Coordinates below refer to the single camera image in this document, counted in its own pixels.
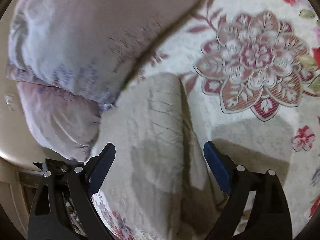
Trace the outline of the beige bed headboard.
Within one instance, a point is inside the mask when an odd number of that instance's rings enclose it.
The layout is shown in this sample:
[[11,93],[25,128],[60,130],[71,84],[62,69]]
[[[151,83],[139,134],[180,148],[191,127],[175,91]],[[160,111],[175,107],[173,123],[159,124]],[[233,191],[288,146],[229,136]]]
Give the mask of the beige bed headboard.
[[1,18],[1,206],[23,238],[29,214],[18,173],[38,173],[34,162],[54,156],[42,148],[27,127],[15,81],[7,78],[8,35],[13,7]]

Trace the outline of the white striped folded cloth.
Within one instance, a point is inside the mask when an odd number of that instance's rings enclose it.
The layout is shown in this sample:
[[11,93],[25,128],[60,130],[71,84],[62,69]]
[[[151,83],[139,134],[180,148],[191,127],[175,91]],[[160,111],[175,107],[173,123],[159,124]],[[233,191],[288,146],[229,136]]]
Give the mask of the white striped folded cloth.
[[219,213],[207,164],[174,74],[148,77],[103,113],[92,155],[116,157],[92,197],[118,239],[204,239]]

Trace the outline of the lavender lower pillow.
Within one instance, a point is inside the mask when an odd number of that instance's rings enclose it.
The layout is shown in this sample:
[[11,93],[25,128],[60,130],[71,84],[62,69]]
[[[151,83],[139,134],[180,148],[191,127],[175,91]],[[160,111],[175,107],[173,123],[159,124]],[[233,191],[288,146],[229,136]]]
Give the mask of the lavender lower pillow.
[[99,135],[99,104],[61,88],[28,82],[18,82],[17,91],[35,140],[66,159],[86,162]]

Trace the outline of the lavender pillow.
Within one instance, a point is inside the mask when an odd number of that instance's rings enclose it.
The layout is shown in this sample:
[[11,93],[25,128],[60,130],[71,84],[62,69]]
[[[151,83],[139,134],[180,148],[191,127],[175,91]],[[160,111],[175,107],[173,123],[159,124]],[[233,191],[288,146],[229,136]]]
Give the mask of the lavender pillow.
[[66,159],[86,162],[99,135],[99,104],[61,88],[28,82],[18,82],[17,91],[35,140]]
[[136,60],[200,0],[18,0],[7,77],[114,103]]

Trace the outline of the lavender upper pillow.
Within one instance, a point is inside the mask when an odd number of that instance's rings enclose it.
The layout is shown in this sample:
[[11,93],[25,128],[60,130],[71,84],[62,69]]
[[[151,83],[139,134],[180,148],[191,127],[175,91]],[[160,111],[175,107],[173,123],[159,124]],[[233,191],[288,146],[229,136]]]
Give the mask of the lavender upper pillow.
[[200,0],[18,0],[7,77],[114,103],[136,60]]

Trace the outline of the white floral bed sheet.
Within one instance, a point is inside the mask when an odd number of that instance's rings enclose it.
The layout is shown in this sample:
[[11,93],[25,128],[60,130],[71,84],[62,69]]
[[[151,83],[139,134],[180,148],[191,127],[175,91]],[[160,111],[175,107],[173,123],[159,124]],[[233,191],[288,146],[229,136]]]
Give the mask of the white floral bed sheet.
[[[181,83],[202,153],[211,141],[250,171],[274,170],[297,237],[319,207],[319,18],[309,1],[206,0],[125,90],[164,73]],[[206,164],[219,218],[228,195]]]

